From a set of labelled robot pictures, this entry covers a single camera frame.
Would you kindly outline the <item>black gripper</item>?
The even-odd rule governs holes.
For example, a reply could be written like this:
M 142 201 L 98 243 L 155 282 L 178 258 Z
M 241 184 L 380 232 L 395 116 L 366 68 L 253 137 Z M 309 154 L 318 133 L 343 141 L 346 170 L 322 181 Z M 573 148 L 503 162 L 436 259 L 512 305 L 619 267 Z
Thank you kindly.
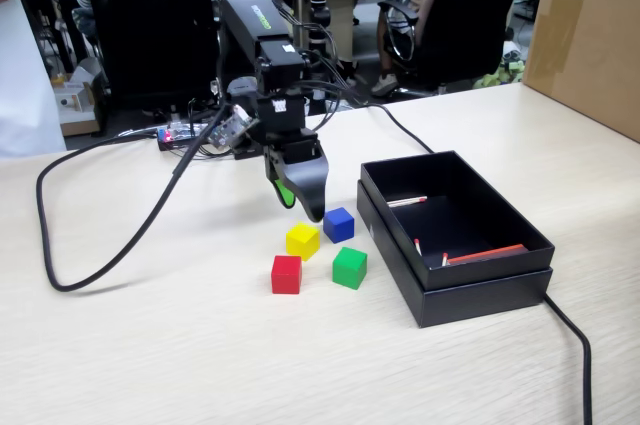
M 266 177 L 282 206 L 293 208 L 297 198 L 318 223 L 325 215 L 329 164 L 317 134 L 306 127 L 304 108 L 301 95 L 256 94 L 249 99 L 250 115 L 257 120 L 249 137 L 262 148 Z

